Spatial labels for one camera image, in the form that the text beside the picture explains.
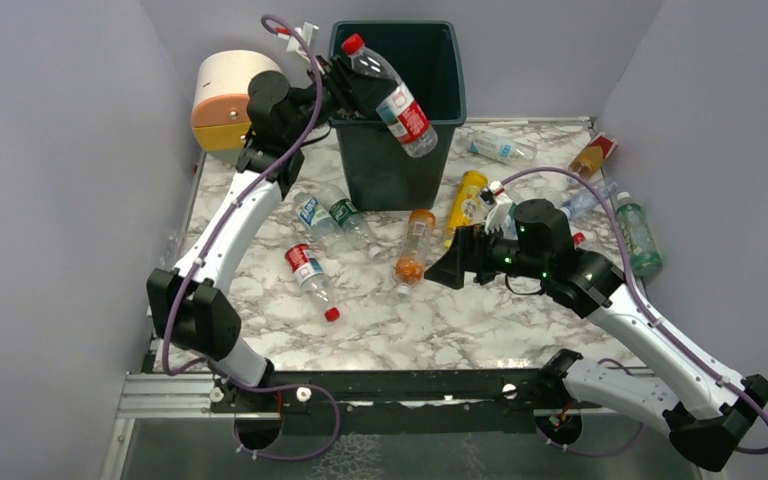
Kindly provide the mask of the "yellow juice bottle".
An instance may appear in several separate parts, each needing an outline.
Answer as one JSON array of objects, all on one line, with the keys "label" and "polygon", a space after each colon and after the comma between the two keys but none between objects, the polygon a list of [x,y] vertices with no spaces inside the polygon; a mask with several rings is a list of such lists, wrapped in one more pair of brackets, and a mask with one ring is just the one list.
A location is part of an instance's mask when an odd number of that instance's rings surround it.
[{"label": "yellow juice bottle", "polygon": [[443,246],[448,249],[456,229],[472,225],[481,211],[480,193],[488,185],[487,177],[479,171],[466,171],[460,181],[444,229]]}]

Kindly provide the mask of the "red cap bottle red label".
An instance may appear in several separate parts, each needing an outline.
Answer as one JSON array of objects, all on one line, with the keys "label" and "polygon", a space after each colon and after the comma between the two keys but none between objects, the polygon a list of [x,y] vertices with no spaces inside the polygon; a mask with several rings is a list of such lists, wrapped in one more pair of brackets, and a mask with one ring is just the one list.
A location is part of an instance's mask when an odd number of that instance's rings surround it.
[{"label": "red cap bottle red label", "polygon": [[394,83],[376,113],[405,152],[412,158],[431,153],[437,146],[438,135],[396,69],[380,53],[369,48],[359,34],[350,35],[342,43],[342,50],[355,72],[386,78]]}]

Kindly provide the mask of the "clear bottle orange label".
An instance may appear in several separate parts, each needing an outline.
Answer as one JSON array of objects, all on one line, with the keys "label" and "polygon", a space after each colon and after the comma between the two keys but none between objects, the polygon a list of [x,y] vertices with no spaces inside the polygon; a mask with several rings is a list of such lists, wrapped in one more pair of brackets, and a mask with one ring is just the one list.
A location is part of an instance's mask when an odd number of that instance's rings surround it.
[{"label": "clear bottle orange label", "polygon": [[412,289],[424,279],[435,226],[436,217],[430,210],[417,209],[410,214],[401,253],[394,267],[397,299],[407,299]]}]

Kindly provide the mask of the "clear bottle blue white label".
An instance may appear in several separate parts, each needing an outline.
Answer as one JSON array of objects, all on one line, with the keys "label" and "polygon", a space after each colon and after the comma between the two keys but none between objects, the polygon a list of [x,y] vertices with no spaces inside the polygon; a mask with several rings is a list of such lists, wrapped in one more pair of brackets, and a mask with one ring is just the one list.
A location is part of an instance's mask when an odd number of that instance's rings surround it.
[{"label": "clear bottle blue white label", "polygon": [[328,246],[340,238],[341,230],[321,202],[308,192],[293,197],[293,211],[311,237]]}]

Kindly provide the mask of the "clear bottle dark green label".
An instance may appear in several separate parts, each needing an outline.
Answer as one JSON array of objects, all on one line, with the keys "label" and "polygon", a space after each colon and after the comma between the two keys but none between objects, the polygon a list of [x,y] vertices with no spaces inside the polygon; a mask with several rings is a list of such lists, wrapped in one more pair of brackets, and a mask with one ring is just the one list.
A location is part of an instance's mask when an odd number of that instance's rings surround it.
[{"label": "clear bottle dark green label", "polygon": [[353,246],[363,250],[370,260],[380,257],[383,250],[378,238],[365,217],[340,187],[324,184],[319,188],[317,198],[348,236]]}]

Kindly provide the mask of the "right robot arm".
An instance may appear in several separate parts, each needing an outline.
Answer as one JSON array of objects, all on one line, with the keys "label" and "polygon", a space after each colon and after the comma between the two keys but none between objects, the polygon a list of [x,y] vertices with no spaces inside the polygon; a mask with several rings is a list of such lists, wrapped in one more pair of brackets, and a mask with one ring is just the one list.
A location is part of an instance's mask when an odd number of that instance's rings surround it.
[{"label": "right robot arm", "polygon": [[540,371],[544,392],[612,409],[666,436],[697,467],[722,470],[767,417],[768,380],[742,375],[676,329],[613,262],[574,245],[567,216],[549,201],[519,204],[514,220],[516,240],[479,224],[457,228],[425,279],[451,289],[468,273],[481,285],[500,274],[538,280],[549,298],[619,340],[656,376],[634,378],[562,350]]}]

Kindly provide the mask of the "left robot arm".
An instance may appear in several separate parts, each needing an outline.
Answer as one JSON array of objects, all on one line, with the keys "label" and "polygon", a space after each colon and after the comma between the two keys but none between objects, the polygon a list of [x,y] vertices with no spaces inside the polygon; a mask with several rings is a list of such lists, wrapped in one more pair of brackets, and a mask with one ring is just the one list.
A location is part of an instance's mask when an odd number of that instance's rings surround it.
[{"label": "left robot arm", "polygon": [[170,346],[195,352],[243,388],[258,388],[273,365],[244,340],[227,298],[236,269],[265,220],[295,183],[311,131],[334,116],[368,117],[396,83],[354,71],[347,60],[315,56],[306,88],[276,70],[248,82],[248,124],[229,192],[203,234],[175,265],[147,280],[161,359]]}]

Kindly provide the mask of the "dark green plastic bin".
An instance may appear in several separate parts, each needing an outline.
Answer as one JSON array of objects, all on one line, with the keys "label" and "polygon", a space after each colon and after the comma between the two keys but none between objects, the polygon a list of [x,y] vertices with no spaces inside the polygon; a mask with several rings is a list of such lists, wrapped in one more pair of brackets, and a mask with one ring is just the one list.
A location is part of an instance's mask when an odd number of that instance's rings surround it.
[{"label": "dark green plastic bin", "polygon": [[343,58],[353,35],[381,54],[401,83],[369,118],[332,121],[350,198],[361,211],[429,209],[466,119],[455,27],[443,20],[340,21],[331,53]]}]

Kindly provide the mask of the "cream orange drawer box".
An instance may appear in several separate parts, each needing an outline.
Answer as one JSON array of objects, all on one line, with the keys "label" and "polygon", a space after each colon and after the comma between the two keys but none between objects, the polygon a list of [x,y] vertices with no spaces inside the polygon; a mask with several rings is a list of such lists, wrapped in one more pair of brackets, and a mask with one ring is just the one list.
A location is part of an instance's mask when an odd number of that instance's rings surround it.
[{"label": "cream orange drawer box", "polygon": [[190,125],[204,152],[228,166],[237,163],[251,125],[249,84],[264,71],[280,70],[270,57],[251,50],[222,51],[202,62]]}]

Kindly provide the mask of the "clear bottle light blue label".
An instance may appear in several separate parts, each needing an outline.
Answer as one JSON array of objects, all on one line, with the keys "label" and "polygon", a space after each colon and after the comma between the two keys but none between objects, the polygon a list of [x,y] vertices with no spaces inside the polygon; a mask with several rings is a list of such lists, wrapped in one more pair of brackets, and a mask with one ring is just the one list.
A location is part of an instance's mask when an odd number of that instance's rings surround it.
[{"label": "clear bottle light blue label", "polygon": [[467,136],[467,147],[472,153],[510,165],[527,164],[536,157],[536,150],[533,147],[481,130],[476,130]]}]

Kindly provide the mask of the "crumpled clear bottle white cap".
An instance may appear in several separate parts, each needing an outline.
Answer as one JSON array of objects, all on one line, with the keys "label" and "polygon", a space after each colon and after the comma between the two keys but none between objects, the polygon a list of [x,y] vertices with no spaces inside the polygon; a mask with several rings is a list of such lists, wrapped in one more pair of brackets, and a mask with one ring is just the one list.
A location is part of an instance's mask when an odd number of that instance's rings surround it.
[{"label": "crumpled clear bottle white cap", "polygon": [[[606,184],[604,181],[593,183],[592,187],[597,191],[599,196],[605,200],[610,199],[610,195],[617,188],[615,182]],[[600,202],[592,192],[583,187],[578,193],[565,200],[560,207],[560,210],[568,217],[569,220],[578,220],[581,217],[589,214],[593,209],[600,206]]]}]

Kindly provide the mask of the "amber tea bottle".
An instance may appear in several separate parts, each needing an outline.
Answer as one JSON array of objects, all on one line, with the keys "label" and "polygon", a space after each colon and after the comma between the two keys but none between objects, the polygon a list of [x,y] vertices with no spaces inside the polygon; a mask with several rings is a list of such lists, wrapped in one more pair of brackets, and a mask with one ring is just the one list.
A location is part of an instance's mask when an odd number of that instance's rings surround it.
[{"label": "amber tea bottle", "polygon": [[597,133],[569,163],[567,170],[589,180],[604,165],[618,146],[618,141],[605,132]]}]

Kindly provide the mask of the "green tea bottle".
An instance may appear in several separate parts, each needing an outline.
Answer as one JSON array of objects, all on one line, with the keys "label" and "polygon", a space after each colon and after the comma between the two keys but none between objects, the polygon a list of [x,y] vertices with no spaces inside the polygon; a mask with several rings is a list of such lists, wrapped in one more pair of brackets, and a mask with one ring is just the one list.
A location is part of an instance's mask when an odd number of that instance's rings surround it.
[{"label": "green tea bottle", "polygon": [[617,194],[615,210],[633,273],[647,279],[659,273],[663,260],[651,233],[646,212],[626,191]]}]

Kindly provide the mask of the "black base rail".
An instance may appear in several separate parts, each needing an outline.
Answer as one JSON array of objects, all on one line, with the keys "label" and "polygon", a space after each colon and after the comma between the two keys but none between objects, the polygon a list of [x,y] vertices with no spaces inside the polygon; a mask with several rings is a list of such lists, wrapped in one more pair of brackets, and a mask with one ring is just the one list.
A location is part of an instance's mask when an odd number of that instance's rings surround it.
[{"label": "black base rail", "polygon": [[246,438],[279,435],[531,434],[535,416],[573,406],[535,369],[277,371],[277,393],[247,392],[212,375],[208,418]]}]

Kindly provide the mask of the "aluminium frame rail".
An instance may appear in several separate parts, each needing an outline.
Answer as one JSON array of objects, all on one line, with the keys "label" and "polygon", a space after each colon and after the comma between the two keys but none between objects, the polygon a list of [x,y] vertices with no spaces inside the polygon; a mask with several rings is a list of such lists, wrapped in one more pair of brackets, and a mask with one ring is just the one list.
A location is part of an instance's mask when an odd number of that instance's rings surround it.
[{"label": "aluminium frame rail", "polygon": [[128,374],[116,410],[118,419],[195,419],[211,415],[211,374],[170,377]]}]

